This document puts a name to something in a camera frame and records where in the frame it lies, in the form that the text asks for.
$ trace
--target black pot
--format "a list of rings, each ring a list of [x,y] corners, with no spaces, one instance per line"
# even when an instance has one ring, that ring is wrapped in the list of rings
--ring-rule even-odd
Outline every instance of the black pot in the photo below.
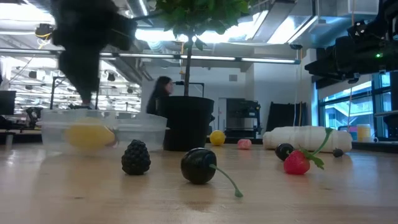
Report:
[[[156,100],[159,116],[167,118],[163,148],[187,152],[205,147],[214,101],[192,96],[166,96]]]

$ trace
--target clear plastic container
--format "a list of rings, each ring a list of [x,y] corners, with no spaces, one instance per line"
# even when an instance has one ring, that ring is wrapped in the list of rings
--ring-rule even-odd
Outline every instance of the clear plastic container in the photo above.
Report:
[[[43,110],[42,139],[48,151],[84,156],[122,156],[132,140],[162,149],[167,119],[145,113]]]

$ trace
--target yellow lemon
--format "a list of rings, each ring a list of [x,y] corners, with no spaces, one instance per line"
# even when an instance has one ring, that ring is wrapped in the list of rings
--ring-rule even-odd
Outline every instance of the yellow lemon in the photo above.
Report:
[[[76,149],[97,151],[115,141],[114,133],[96,118],[83,118],[65,131],[67,142]]]
[[[210,142],[215,146],[222,146],[225,142],[225,134],[222,131],[213,131],[210,135]]]

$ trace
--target pink ball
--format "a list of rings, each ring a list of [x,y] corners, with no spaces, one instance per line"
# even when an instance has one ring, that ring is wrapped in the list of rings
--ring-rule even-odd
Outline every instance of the pink ball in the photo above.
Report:
[[[250,150],[250,148],[251,148],[250,139],[241,139],[241,140],[238,141],[238,149]]]

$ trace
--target person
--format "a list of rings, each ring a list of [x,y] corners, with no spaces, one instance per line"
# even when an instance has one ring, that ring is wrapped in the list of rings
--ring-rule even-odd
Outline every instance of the person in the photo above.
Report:
[[[156,115],[156,99],[169,96],[173,93],[173,81],[169,77],[159,77],[156,80],[154,91],[152,92],[148,105],[147,113]]]

